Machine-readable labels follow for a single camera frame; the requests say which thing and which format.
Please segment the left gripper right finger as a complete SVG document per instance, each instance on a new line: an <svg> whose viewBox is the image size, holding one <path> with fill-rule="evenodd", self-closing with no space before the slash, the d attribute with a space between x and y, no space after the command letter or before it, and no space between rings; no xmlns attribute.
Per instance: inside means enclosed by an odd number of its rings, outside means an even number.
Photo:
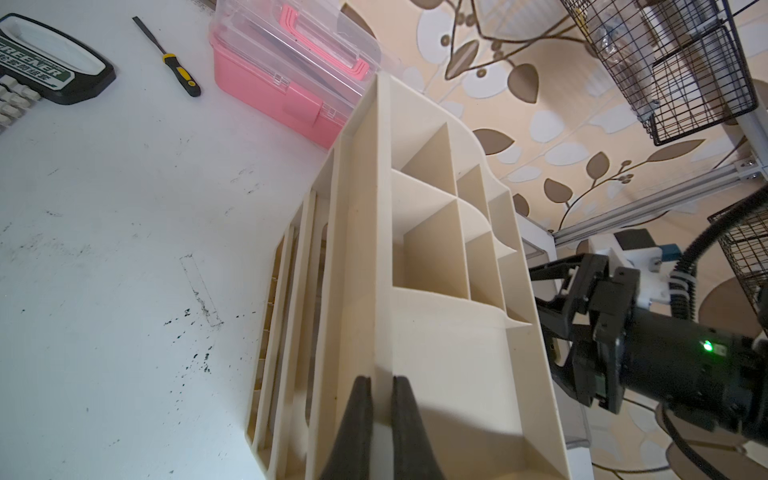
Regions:
<svg viewBox="0 0 768 480"><path fill-rule="evenodd" d="M391 397L395 479L444 479L433 453L411 384L394 376Z"/></svg>

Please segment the beige drawer organizer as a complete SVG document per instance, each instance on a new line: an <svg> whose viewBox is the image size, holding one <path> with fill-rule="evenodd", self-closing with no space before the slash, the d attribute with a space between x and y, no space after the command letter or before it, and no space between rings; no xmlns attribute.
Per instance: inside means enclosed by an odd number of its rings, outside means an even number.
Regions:
<svg viewBox="0 0 768 480"><path fill-rule="evenodd" d="M247 443L268 479L320 479L356 377L370 479L395 479L394 376L446 479L567 479L511 191L479 140L379 74L277 245Z"/></svg>

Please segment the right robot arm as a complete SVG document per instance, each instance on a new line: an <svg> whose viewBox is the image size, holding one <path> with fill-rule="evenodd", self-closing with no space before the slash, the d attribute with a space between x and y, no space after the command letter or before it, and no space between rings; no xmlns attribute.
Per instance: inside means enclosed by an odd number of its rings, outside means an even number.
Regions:
<svg viewBox="0 0 768 480"><path fill-rule="evenodd" d="M645 229L591 237L583 253L532 267L556 280L536 303L555 383L584 406L618 413L627 391L658 402L674 446L712 479L721 472L680 434L683 420L767 441L767 344L694 319L699 259L763 207L759 189L727 210L686 249Z"/></svg>

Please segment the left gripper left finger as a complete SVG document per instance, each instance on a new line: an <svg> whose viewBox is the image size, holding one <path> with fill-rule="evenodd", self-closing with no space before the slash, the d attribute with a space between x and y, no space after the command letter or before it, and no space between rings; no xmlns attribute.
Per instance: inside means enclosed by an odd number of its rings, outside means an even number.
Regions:
<svg viewBox="0 0 768 480"><path fill-rule="evenodd" d="M358 376L353 382L331 454L320 479L369 478L373 413L371 379Z"/></svg>

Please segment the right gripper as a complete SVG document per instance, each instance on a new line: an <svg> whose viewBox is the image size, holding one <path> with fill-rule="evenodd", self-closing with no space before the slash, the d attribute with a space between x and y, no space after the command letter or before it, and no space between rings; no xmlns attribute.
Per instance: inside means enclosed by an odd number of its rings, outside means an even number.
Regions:
<svg viewBox="0 0 768 480"><path fill-rule="evenodd" d="M675 244L659 245L646 229L599 234L586 249L529 269L533 283L558 281L550 299L535 299L555 383L584 406L618 413L626 330L639 309L670 302L662 265L676 262Z"/></svg>

